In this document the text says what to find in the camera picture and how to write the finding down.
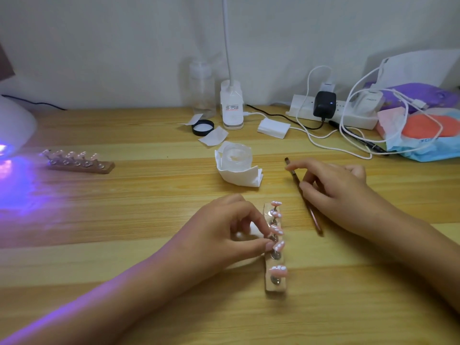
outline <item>forearm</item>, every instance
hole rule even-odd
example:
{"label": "forearm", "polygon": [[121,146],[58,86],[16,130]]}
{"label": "forearm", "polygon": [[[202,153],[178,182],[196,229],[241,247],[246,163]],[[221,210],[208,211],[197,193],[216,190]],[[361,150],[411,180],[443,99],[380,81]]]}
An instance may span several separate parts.
{"label": "forearm", "polygon": [[426,278],[460,312],[460,246],[402,212],[381,223],[368,239]]}
{"label": "forearm", "polygon": [[187,288],[162,255],[131,267],[13,334],[1,345],[111,344],[130,325]]}

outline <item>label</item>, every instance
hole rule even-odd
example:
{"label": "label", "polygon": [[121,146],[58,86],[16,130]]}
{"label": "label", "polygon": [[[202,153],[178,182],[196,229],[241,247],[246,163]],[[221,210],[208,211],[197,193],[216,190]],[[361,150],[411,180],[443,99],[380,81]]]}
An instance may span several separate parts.
{"label": "label", "polygon": [[238,104],[236,105],[226,105],[225,111],[238,111]]}

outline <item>power strip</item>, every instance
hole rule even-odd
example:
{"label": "power strip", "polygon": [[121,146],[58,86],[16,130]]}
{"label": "power strip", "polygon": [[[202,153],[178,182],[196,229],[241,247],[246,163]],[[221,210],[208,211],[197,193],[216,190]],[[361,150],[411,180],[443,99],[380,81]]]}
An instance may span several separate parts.
{"label": "power strip", "polygon": [[[305,100],[305,103],[302,105],[302,110],[299,111],[300,106],[302,102],[304,101],[304,99],[305,99],[305,96],[294,94],[292,98],[292,102],[291,102],[291,108],[289,109],[289,111],[286,112],[286,115],[295,117],[297,112],[299,112],[299,115],[298,115],[299,119],[321,121],[320,117],[313,115],[315,97],[307,97],[307,99]],[[343,115],[344,107],[345,107],[345,101],[337,100],[335,114],[334,114],[334,117],[331,118],[332,121],[340,123],[340,120]],[[363,128],[366,130],[374,129],[378,121],[379,119],[377,118],[377,115],[371,116],[371,117],[354,115],[351,104],[349,104],[349,108],[347,107],[347,113],[344,117],[345,126]]]}

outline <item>black cable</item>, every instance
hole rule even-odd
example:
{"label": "black cable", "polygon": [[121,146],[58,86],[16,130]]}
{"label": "black cable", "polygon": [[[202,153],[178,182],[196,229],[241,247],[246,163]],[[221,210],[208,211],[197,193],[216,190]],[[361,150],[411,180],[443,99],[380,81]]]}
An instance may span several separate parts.
{"label": "black cable", "polygon": [[49,103],[44,103],[44,102],[38,102],[38,103],[34,103],[34,102],[31,102],[30,100],[27,100],[27,99],[23,99],[23,98],[18,98],[18,97],[14,97],[14,96],[9,96],[8,94],[2,94],[1,95],[2,97],[5,97],[5,98],[12,98],[12,99],[17,99],[17,100],[21,100],[23,102],[26,102],[26,103],[29,103],[29,104],[34,104],[34,105],[49,105],[53,108],[56,108],[56,109],[59,109],[59,110],[67,110],[67,109],[63,109],[63,108],[60,108],[59,106],[57,105],[54,105],[54,104],[49,104]]}
{"label": "black cable", "polygon": [[315,127],[315,128],[307,127],[307,126],[305,126],[305,125],[300,124],[300,123],[297,122],[297,121],[291,120],[291,119],[290,119],[288,116],[286,116],[286,115],[281,115],[281,114],[270,114],[270,113],[268,113],[267,111],[264,111],[264,110],[262,110],[262,109],[256,108],[256,107],[254,107],[254,106],[252,106],[252,105],[249,105],[249,104],[246,104],[246,106],[249,106],[250,108],[256,109],[257,111],[260,111],[261,113],[267,114],[268,116],[281,116],[281,117],[284,117],[286,120],[291,121],[292,123],[295,123],[297,126],[305,127],[305,128],[307,128],[308,130],[310,130],[310,131],[319,130],[319,129],[324,125],[324,120],[322,120],[322,121],[321,121],[321,124],[319,125],[319,127]]}

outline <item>purple bag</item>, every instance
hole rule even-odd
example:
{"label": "purple bag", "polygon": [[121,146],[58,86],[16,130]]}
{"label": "purple bag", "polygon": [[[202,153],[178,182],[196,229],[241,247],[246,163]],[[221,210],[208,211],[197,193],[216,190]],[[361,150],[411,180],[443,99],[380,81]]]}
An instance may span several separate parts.
{"label": "purple bag", "polygon": [[[371,84],[375,82],[366,82],[365,88],[369,88]],[[421,83],[410,83],[400,86],[388,87],[403,93],[412,99],[420,99],[428,104],[429,108],[453,108],[457,105],[460,97],[458,94],[443,90],[439,87],[421,84]],[[393,93],[388,91],[382,91],[385,103],[383,103],[381,110],[393,109],[398,107],[404,107],[404,104],[396,98]],[[417,109],[409,105],[409,113],[416,112]]]}

